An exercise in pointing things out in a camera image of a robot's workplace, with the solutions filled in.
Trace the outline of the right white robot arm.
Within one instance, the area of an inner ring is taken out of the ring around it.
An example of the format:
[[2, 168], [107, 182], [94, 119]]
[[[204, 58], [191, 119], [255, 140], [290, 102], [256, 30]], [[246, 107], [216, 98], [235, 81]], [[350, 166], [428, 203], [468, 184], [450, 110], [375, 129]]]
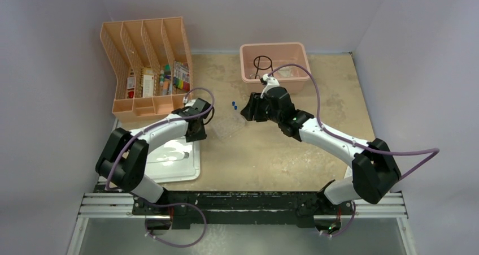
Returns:
[[273, 121], [284, 135], [317, 146], [351, 167], [352, 176], [332, 180], [319, 191], [317, 206], [325, 214], [356, 199], [377, 204], [401, 177], [396, 161], [388, 155], [386, 142], [375, 139], [362, 149], [339, 140], [338, 132], [328, 135], [314, 115], [295, 108], [283, 87], [275, 87], [265, 96], [251, 93], [240, 114], [247, 121]]

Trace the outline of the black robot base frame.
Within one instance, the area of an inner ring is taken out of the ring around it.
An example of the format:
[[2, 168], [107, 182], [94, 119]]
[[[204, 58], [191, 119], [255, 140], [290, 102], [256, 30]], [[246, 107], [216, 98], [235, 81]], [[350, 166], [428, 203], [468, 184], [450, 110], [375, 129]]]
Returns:
[[337, 230], [340, 218], [353, 212], [352, 202], [333, 205], [316, 191], [169, 191], [161, 202], [135, 198], [133, 215], [164, 215], [174, 230], [192, 224], [295, 225]]

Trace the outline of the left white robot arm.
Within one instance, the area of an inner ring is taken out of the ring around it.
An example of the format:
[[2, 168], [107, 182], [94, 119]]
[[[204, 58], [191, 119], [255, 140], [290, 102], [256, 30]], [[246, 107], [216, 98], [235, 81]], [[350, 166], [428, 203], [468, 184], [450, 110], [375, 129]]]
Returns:
[[206, 139], [204, 120], [213, 108], [211, 103], [196, 98], [146, 127], [113, 130], [95, 166], [98, 175], [106, 179], [105, 189], [131, 193], [146, 200], [146, 207], [153, 214], [165, 213], [168, 191], [145, 174], [148, 155], [171, 140]]

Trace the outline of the clear plastic well plate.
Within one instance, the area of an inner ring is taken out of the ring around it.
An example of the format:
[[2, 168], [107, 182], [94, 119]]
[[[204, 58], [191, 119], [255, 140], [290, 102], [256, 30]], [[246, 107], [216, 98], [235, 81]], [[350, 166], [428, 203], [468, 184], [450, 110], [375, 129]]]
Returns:
[[242, 129], [246, 124], [246, 121], [240, 114], [232, 113], [229, 115], [220, 116], [218, 118], [213, 118], [211, 127], [218, 139], [224, 140], [240, 129]]

